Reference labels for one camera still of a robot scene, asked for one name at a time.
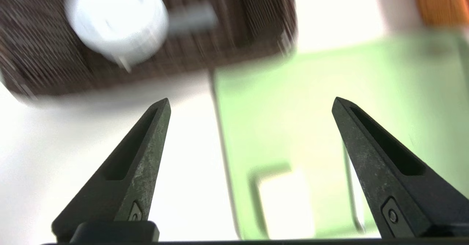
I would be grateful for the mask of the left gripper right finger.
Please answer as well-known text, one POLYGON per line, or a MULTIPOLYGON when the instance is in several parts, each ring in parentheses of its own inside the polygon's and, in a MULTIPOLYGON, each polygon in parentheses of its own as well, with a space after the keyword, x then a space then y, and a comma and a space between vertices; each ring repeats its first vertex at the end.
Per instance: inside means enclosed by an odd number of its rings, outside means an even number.
POLYGON ((332 114, 382 238, 468 237, 462 193, 355 103, 332 114))

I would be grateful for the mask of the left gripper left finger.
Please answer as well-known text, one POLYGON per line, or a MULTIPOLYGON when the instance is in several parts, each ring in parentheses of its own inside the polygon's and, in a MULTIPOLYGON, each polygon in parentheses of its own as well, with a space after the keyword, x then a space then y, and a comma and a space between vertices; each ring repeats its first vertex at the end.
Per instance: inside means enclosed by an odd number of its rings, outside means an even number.
POLYGON ((148 220, 169 128, 164 98, 139 118, 52 222, 59 243, 156 243, 148 220))

